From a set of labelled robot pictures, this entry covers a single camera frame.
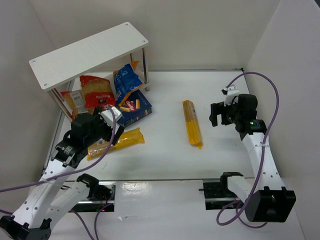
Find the blue and orange pasta bag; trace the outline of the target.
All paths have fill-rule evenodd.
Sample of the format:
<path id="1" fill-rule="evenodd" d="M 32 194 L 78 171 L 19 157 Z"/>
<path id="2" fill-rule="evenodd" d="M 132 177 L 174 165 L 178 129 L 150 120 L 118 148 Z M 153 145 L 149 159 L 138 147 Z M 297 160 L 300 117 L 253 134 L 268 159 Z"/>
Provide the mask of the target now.
<path id="1" fill-rule="evenodd" d="M 136 73 L 139 61 L 131 61 L 113 72 L 113 82 L 118 106 L 122 106 L 131 93 L 144 85 Z"/>

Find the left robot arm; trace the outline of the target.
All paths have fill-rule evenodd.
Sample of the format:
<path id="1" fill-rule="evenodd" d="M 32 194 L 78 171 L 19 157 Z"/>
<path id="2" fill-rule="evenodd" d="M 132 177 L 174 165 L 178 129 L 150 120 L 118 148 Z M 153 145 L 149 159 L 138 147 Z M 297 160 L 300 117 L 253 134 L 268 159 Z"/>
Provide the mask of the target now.
<path id="1" fill-rule="evenodd" d="M 124 132 L 117 121 L 122 113 L 116 107 L 93 114 L 80 113 L 70 130 L 52 151 L 40 180 L 32 187 L 26 200 L 10 215 L 0 219 L 0 228 L 12 240 L 47 240 L 59 220 L 83 199 L 95 200 L 106 187 L 85 171 L 77 169 L 87 156 L 88 148 L 103 139 L 115 145 Z"/>

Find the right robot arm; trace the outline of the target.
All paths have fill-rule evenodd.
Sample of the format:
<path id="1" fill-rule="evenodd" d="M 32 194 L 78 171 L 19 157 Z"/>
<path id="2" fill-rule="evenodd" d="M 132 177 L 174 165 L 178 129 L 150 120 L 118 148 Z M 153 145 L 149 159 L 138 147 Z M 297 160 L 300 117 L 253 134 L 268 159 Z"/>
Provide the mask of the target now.
<path id="1" fill-rule="evenodd" d="M 240 211 L 231 219 L 221 222 L 226 226 L 239 219 L 244 213 L 251 223 L 284 223 L 296 202 L 293 190 L 288 190 L 275 165 L 269 145 L 269 127 L 257 119 L 258 100 L 252 94 L 227 93 L 225 100 L 210 106 L 209 120 L 212 126 L 235 125 L 248 154 L 254 173 L 250 184 L 240 172 L 223 172 L 220 176 L 220 190 L 227 196 L 234 194 L 238 199 L 233 205 L 241 204 Z"/>

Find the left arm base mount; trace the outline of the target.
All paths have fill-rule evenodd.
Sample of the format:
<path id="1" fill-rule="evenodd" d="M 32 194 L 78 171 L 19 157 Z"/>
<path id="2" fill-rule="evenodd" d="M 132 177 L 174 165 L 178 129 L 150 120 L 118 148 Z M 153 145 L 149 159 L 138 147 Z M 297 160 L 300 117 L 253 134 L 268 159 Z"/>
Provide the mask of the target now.
<path id="1" fill-rule="evenodd" d="M 113 212 L 115 209 L 116 183 L 101 181 L 94 198 L 84 198 L 73 208 L 77 213 Z"/>

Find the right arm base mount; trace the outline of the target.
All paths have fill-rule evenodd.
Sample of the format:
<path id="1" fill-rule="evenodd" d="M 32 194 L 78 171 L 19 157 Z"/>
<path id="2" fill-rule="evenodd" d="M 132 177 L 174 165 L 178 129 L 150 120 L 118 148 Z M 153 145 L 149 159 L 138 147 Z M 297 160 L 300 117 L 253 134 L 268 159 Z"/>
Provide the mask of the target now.
<path id="1" fill-rule="evenodd" d="M 240 200 L 234 193 L 225 193 L 219 180 L 203 180 L 198 189 L 204 196 L 205 209 L 221 210 L 227 204 Z"/>

